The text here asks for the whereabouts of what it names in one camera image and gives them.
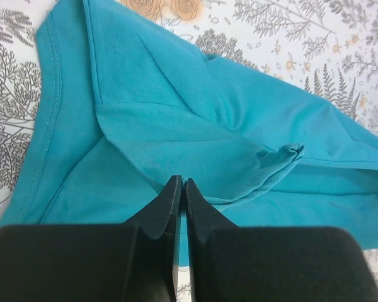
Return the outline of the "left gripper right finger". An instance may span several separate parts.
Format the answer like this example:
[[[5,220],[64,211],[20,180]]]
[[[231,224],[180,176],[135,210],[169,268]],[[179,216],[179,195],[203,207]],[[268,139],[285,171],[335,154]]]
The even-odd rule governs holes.
[[[240,227],[185,184],[194,301],[378,301],[360,247],[333,227]]]

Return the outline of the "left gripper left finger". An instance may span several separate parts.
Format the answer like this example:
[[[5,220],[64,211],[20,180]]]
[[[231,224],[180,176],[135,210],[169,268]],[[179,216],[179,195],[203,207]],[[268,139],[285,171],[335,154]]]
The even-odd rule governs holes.
[[[0,228],[0,301],[175,301],[181,178],[124,223]]]

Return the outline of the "teal t shirt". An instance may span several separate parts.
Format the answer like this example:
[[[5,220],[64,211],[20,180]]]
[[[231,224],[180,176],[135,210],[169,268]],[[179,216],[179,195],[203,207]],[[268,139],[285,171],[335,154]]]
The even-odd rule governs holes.
[[[378,137],[327,100],[115,1],[60,1],[37,33],[35,131],[0,227],[121,223],[169,178],[242,227],[338,227],[378,249]]]

